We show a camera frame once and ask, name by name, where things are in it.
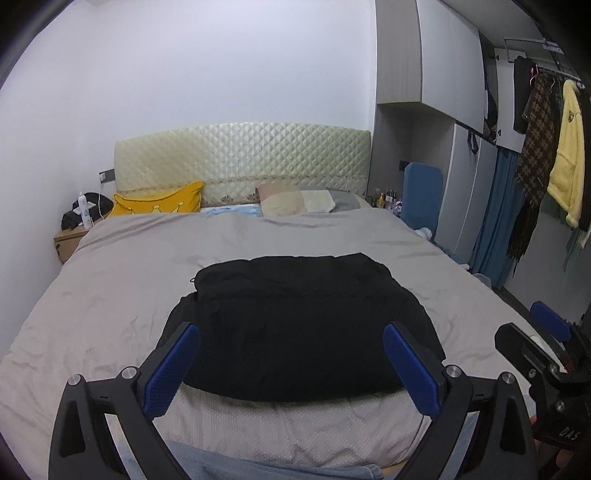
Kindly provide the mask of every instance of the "power outlet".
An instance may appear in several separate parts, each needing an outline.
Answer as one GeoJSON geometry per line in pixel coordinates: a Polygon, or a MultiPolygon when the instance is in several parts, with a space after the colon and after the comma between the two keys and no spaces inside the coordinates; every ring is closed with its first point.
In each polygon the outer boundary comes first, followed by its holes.
{"type": "Polygon", "coordinates": [[[115,181],[115,169],[105,170],[99,173],[99,180],[101,183],[109,183],[115,181]]]}

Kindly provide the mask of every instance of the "clothing rack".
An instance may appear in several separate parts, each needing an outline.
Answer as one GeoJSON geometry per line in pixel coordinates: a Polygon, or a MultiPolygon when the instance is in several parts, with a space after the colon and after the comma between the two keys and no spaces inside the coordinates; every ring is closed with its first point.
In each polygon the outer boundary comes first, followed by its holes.
{"type": "Polygon", "coordinates": [[[558,75],[558,76],[561,76],[561,77],[566,77],[566,78],[568,78],[570,80],[574,80],[579,85],[583,85],[583,81],[579,77],[576,77],[574,75],[571,75],[570,73],[560,72],[558,70],[547,69],[545,67],[540,67],[540,66],[538,66],[538,70],[540,70],[542,72],[550,73],[552,75],[558,75]]]}
{"type": "Polygon", "coordinates": [[[571,75],[570,73],[566,73],[563,72],[561,67],[560,67],[560,62],[556,59],[556,54],[560,53],[562,55],[564,55],[564,52],[562,51],[562,49],[558,46],[557,43],[551,42],[546,40],[545,38],[540,40],[539,38],[512,38],[512,37],[505,37],[505,51],[507,52],[507,61],[509,63],[515,63],[515,60],[511,60],[510,56],[509,56],[509,46],[507,45],[508,41],[523,41],[523,42],[529,42],[529,43],[537,43],[539,45],[542,45],[542,48],[545,50],[548,50],[550,52],[550,54],[552,55],[552,58],[554,60],[554,63],[556,64],[556,67],[558,68],[558,70],[553,70],[553,69],[548,69],[545,67],[540,67],[538,66],[538,70],[542,70],[544,72],[547,73],[551,73],[552,75],[559,75],[562,77],[566,77],[570,80],[574,80],[575,82],[577,82],[579,84],[579,86],[584,86],[583,81],[575,76],[575,75],[571,75]]]}
{"type": "Polygon", "coordinates": [[[545,50],[548,50],[550,52],[554,52],[554,53],[560,53],[562,55],[564,55],[564,52],[562,51],[562,49],[558,46],[557,43],[554,43],[553,41],[548,41],[545,38],[540,40],[539,38],[512,38],[512,37],[505,37],[505,51],[507,52],[507,61],[509,63],[515,63],[513,60],[511,60],[511,58],[509,57],[509,46],[507,45],[508,41],[525,41],[525,42],[529,42],[529,43],[537,43],[539,45],[542,45],[542,48],[545,50]]]}

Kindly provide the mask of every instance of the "white wall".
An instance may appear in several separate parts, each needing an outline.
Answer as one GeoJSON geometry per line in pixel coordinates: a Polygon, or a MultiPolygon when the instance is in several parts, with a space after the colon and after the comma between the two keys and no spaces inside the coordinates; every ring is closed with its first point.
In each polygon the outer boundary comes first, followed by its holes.
{"type": "Polygon", "coordinates": [[[53,236],[78,194],[76,79],[94,8],[69,6],[0,89],[0,359],[60,271],[53,236]]]}
{"type": "Polygon", "coordinates": [[[137,135],[243,121],[373,130],[372,0],[113,0],[97,14],[88,188],[137,135]]]}
{"type": "Polygon", "coordinates": [[[591,248],[583,250],[576,269],[565,274],[569,238],[568,227],[541,213],[527,252],[505,288],[528,309],[541,300],[560,316],[578,320],[591,301],[591,248]]]}
{"type": "Polygon", "coordinates": [[[375,29],[373,0],[75,0],[0,89],[0,358],[117,140],[240,121],[372,131],[375,29]]]}

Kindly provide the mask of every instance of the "gray bed sheet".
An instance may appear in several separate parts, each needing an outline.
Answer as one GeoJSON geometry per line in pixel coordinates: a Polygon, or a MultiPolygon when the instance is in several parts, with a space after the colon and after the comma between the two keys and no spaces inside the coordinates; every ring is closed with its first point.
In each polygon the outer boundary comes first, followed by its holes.
{"type": "MultiPolygon", "coordinates": [[[[363,252],[426,308],[447,354],[468,374],[515,369],[495,350],[499,325],[534,331],[447,255],[382,209],[265,219],[227,213],[134,215],[97,224],[39,300],[0,363],[0,430],[32,478],[48,451],[69,376],[115,376],[155,346],[190,279],[216,262],[262,255],[363,252]]],[[[517,375],[521,387],[525,380],[517,375]]],[[[116,443],[122,433],[110,419],[116,443]]],[[[313,404],[257,404],[183,385],[156,419],[163,438],[234,458],[309,466],[388,466],[428,426],[404,391],[313,404]]]]}

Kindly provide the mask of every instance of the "scarf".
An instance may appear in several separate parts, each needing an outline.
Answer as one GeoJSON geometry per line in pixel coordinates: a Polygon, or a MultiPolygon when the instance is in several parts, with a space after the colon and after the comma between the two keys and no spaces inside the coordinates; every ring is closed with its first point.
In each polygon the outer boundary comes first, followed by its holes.
{"type": "Polygon", "coordinates": [[[530,244],[538,223],[540,203],[550,182],[550,171],[556,160],[560,112],[553,94],[560,82],[546,73],[539,73],[532,90],[530,123],[525,132],[521,158],[515,170],[515,179],[525,191],[525,203],[517,215],[507,256],[521,259],[530,244]]]}

